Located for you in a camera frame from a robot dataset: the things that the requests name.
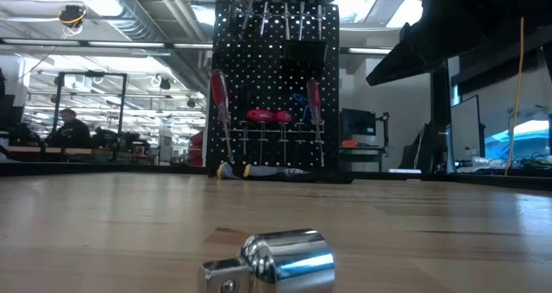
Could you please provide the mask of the black monitor desk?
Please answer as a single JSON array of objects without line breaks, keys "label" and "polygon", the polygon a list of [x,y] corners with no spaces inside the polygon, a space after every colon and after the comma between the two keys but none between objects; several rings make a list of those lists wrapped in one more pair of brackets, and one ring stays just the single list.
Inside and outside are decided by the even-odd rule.
[{"label": "black monitor desk", "polygon": [[339,149],[339,166],[343,170],[354,171],[354,167],[366,171],[365,164],[377,165],[376,172],[383,172],[383,158],[387,150],[379,146],[358,146]]}]

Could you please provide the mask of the person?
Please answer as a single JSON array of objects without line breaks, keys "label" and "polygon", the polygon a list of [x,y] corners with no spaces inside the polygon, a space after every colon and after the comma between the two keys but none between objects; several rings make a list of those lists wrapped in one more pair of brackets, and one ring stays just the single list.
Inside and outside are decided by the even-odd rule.
[{"label": "person", "polygon": [[72,109],[63,109],[60,112],[63,125],[46,139],[48,147],[61,148],[89,148],[91,135],[89,127],[77,118]]}]

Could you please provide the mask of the translucent red handled screwdriver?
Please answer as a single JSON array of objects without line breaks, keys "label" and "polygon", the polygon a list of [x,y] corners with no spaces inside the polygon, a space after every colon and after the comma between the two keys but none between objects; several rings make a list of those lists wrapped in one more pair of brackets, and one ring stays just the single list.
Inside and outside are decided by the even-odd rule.
[{"label": "translucent red handled screwdriver", "polygon": [[223,140],[226,143],[229,162],[234,164],[234,153],[230,145],[229,122],[231,117],[229,113],[228,88],[225,82],[225,75],[222,70],[215,69],[211,72],[210,78],[213,100],[218,111],[217,120],[221,122],[223,126]]}]

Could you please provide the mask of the black metal pegboard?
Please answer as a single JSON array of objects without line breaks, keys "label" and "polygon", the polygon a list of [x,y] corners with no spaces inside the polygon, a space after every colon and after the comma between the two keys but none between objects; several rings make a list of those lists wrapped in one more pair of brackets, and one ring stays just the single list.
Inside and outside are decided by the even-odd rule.
[{"label": "black metal pegboard", "polygon": [[[325,126],[323,146],[325,166],[320,166],[319,148],[314,145],[294,147],[287,154],[287,165],[283,157],[272,153],[263,155],[262,163],[252,152],[243,152],[238,140],[230,145],[234,153],[235,165],[284,166],[305,171],[337,171],[339,168],[339,35],[340,10],[323,21],[323,39],[328,44],[324,66],[307,66],[287,63],[284,60],[285,20],[272,20],[266,24],[260,37],[260,22],[250,22],[245,39],[240,41],[241,29],[236,21],[225,14],[223,6],[228,1],[215,4],[215,25],[213,35],[212,70],[222,70],[228,88],[230,124],[249,121],[247,112],[252,109],[265,109],[275,115],[281,110],[292,115],[292,122],[302,122],[303,106],[292,99],[298,93],[308,99],[307,82],[314,78],[318,82],[321,100],[321,117]],[[299,24],[290,25],[290,40],[298,41]],[[317,21],[304,21],[302,41],[320,41]],[[204,147],[206,170],[216,174],[218,166],[229,162],[222,123],[217,120],[218,111],[213,99],[209,100],[206,121],[206,145]],[[306,123],[311,123],[311,112]]]}]

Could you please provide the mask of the black aluminium table frame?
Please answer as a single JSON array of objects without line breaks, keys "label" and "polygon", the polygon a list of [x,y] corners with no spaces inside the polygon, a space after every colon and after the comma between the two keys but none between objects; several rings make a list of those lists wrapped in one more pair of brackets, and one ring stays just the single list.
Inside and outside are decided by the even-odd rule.
[{"label": "black aluminium table frame", "polygon": [[[80,174],[80,173],[172,173],[207,175],[204,168],[185,165],[155,166],[155,165],[118,165],[113,163],[74,163],[74,162],[0,162],[1,177]],[[552,178],[500,176],[480,174],[408,174],[388,172],[351,172],[351,171],[317,171],[312,177],[302,176],[302,183],[345,184],[355,179],[370,180],[408,180],[419,179],[430,182],[452,182],[465,184],[481,184],[506,188],[526,190],[542,190],[552,192]]]}]

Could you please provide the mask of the short ceiling light bar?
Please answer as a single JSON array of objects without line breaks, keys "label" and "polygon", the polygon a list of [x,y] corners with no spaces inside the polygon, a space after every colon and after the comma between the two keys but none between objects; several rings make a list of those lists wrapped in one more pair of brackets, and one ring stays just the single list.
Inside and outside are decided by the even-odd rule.
[{"label": "short ceiling light bar", "polygon": [[388,48],[369,48],[369,47],[341,47],[340,54],[357,55],[387,55],[391,52]]}]

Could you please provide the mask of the grey black work glove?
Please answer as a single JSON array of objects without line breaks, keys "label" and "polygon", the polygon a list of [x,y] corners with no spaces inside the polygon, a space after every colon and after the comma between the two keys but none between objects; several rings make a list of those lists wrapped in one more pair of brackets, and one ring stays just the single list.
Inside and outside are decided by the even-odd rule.
[{"label": "grey black work glove", "polygon": [[216,170],[216,177],[218,179],[242,179],[242,176],[239,174],[239,172],[228,162],[223,162],[218,166]]}]

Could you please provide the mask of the black frame robot station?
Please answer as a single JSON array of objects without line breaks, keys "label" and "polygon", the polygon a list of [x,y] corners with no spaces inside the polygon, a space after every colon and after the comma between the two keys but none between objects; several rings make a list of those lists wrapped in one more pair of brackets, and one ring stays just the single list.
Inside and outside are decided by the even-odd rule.
[{"label": "black frame robot station", "polygon": [[124,104],[126,101],[126,92],[127,92],[127,84],[128,84],[128,75],[126,73],[108,73],[108,72],[97,72],[97,71],[86,71],[86,72],[59,72],[57,78],[54,80],[57,90],[54,98],[54,115],[53,115],[53,129],[52,133],[47,138],[47,144],[50,147],[66,147],[65,144],[65,137],[58,133],[58,120],[60,118],[60,100],[61,100],[61,91],[62,88],[65,86],[65,78],[66,75],[80,75],[84,76],[86,78],[104,78],[105,76],[112,76],[112,77],[119,77],[122,78],[122,90],[121,93],[117,96],[119,97],[119,122],[118,122],[118,128],[117,128],[117,143],[116,143],[116,151],[121,146],[121,135],[122,135],[122,119],[123,119],[123,112],[124,112]]}]

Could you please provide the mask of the silver ceiling duct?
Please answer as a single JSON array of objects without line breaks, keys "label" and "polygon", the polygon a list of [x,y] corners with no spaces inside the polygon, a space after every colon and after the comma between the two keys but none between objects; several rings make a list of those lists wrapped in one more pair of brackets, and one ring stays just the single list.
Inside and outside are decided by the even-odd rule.
[{"label": "silver ceiling duct", "polygon": [[[117,22],[115,28],[131,41],[168,42],[168,36],[154,22],[138,0],[113,0],[122,7],[118,17],[129,18],[129,22]],[[189,60],[181,53],[171,52],[169,56],[154,56],[162,65],[166,65],[175,78],[183,85],[204,95],[208,95],[207,80],[201,76]]]}]

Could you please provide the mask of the blue cover sheet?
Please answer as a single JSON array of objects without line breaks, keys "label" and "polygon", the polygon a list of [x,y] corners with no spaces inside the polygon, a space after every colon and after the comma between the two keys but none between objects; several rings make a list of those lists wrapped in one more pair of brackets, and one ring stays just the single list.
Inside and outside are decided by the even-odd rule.
[{"label": "blue cover sheet", "polygon": [[[547,156],[549,147],[549,122],[531,120],[514,128],[512,159],[537,155]],[[485,138],[485,155],[491,159],[507,160],[510,154],[508,130]]]}]

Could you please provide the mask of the small red handled screwdriver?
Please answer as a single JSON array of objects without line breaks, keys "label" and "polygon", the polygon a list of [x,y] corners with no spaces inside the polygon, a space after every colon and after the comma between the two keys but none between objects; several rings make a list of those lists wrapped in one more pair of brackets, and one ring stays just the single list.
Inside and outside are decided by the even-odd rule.
[{"label": "small red handled screwdriver", "polygon": [[276,114],[276,119],[280,125],[280,140],[283,147],[283,164],[287,165],[287,125],[292,122],[292,115],[288,111],[281,110]]}]

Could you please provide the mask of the cluttered background workbench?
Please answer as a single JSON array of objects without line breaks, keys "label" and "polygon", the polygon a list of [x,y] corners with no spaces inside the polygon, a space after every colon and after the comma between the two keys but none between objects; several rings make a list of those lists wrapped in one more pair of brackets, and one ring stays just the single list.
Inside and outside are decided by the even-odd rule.
[{"label": "cluttered background workbench", "polygon": [[151,146],[137,133],[121,135],[121,146],[116,151],[117,133],[98,128],[91,134],[89,148],[61,148],[46,145],[37,133],[28,128],[13,128],[0,132],[0,160],[16,162],[77,162],[150,164]]}]

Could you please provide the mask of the long ceiling light bar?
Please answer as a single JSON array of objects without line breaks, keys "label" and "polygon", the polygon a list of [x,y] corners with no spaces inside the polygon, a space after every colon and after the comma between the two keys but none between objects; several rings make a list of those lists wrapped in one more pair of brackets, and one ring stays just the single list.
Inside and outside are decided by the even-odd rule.
[{"label": "long ceiling light bar", "polygon": [[176,52],[211,51],[208,43],[172,43],[172,42],[138,42],[138,41],[92,41],[69,39],[30,39],[1,38],[0,54],[98,54],[115,56],[170,56]]}]

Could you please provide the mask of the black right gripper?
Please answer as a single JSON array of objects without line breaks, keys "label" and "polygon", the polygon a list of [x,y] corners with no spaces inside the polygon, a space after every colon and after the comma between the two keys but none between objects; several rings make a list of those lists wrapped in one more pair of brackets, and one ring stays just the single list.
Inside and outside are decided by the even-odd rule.
[{"label": "black right gripper", "polygon": [[378,85],[427,73],[429,64],[468,52],[520,9],[520,0],[422,0],[423,13],[367,75]]}]

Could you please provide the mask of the black pegboard bin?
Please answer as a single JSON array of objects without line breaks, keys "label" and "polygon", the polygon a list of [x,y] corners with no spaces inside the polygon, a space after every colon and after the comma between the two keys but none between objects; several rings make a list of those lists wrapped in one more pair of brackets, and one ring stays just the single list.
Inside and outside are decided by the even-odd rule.
[{"label": "black pegboard bin", "polygon": [[328,44],[323,41],[285,41],[283,48],[287,63],[322,67],[327,58]]}]

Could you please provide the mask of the red-handled pliers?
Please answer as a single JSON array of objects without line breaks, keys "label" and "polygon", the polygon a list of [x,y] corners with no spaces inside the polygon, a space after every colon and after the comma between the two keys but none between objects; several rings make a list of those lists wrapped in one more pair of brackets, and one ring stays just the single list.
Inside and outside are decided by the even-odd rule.
[{"label": "red-handled pliers", "polygon": [[306,122],[239,121],[229,125],[229,133],[232,140],[240,141],[244,153],[251,151],[257,157],[272,153],[283,157],[294,147],[325,145],[325,126]]}]

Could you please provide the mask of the black computer monitor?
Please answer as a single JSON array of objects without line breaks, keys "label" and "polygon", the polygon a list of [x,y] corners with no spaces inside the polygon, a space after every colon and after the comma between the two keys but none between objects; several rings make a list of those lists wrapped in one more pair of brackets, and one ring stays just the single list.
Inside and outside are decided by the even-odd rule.
[{"label": "black computer monitor", "polygon": [[357,109],[343,109],[340,113],[341,137],[352,135],[375,136],[376,114]]}]

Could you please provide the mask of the blue handled pliers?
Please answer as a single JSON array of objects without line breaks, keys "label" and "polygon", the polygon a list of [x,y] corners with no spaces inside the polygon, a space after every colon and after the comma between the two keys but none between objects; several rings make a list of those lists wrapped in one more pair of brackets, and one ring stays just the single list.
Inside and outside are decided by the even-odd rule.
[{"label": "blue handled pliers", "polygon": [[303,114],[302,114],[300,120],[302,122],[306,121],[307,120],[307,114],[310,112],[309,100],[306,97],[303,97],[302,95],[300,95],[298,93],[293,93],[292,94],[292,99],[303,106]]}]

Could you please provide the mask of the black tower column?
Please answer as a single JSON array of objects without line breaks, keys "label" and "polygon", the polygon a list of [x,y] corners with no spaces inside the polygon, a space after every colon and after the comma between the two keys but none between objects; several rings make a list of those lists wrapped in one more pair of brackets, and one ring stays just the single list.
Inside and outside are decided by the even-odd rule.
[{"label": "black tower column", "polygon": [[450,145],[449,69],[442,64],[430,74],[430,123],[433,135],[432,171],[446,174],[452,167]]}]

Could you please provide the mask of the yellow grey tool at rack base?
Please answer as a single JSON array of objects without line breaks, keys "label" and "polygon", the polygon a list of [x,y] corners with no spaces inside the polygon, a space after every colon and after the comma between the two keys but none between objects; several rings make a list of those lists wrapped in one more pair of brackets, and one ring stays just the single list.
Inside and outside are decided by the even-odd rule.
[{"label": "yellow grey tool at rack base", "polygon": [[311,171],[305,171],[293,167],[246,165],[241,176],[245,179],[267,181],[293,181],[311,175]]}]

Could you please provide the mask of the chrome socket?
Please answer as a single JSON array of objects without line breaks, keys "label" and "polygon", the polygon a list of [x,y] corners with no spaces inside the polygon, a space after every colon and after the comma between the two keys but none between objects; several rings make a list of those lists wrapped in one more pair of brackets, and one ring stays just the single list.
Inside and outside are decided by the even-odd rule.
[{"label": "chrome socket", "polygon": [[198,293],[332,293],[336,263],[315,229],[254,234],[236,257],[205,262]]}]

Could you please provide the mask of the white upright panel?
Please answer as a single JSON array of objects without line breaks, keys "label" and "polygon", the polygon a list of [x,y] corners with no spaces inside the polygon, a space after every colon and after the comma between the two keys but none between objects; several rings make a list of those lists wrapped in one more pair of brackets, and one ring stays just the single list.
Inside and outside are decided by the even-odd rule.
[{"label": "white upright panel", "polygon": [[485,157],[485,126],[480,121],[479,96],[451,108],[451,134],[455,168],[472,168],[474,158]]}]

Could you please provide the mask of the red handled pliers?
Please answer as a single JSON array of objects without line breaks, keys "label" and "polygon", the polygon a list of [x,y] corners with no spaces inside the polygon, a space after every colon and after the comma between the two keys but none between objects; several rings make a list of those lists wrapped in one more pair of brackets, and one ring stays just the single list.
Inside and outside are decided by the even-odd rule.
[{"label": "red handled pliers", "polygon": [[318,91],[318,82],[314,78],[309,79],[307,82],[307,95],[311,113],[311,123],[316,127],[316,142],[319,145],[320,166],[324,167],[323,139],[320,129],[323,124],[323,119],[321,117],[321,100]]}]

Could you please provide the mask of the red rounded object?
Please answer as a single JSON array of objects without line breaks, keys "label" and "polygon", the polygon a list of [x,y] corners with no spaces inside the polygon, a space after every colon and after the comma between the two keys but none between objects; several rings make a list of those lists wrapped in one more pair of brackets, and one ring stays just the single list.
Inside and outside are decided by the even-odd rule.
[{"label": "red rounded object", "polygon": [[188,163],[191,166],[202,167],[204,165],[203,156],[204,132],[200,131],[194,134],[189,140]]}]

